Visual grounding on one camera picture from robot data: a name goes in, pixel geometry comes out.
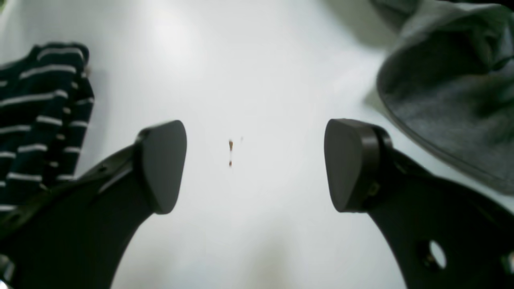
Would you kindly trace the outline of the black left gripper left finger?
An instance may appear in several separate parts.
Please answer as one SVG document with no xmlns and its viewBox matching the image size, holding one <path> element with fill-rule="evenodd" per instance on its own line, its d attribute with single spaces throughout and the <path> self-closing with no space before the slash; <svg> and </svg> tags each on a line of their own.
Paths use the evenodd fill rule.
<svg viewBox="0 0 514 289">
<path fill-rule="evenodd" d="M 78 180 L 2 205 L 2 289 L 110 288 L 139 226 L 175 207 L 186 153 L 181 121 L 151 126 Z"/>
</svg>

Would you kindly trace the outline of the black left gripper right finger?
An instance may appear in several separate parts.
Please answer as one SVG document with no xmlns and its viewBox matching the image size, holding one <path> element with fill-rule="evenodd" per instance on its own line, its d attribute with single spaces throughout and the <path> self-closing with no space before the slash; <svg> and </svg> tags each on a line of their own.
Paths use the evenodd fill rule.
<svg viewBox="0 0 514 289">
<path fill-rule="evenodd" d="M 335 209 L 366 213 L 409 289 L 512 289 L 513 214 L 464 185 L 433 175 L 380 126 L 331 119 L 324 136 Z"/>
</svg>

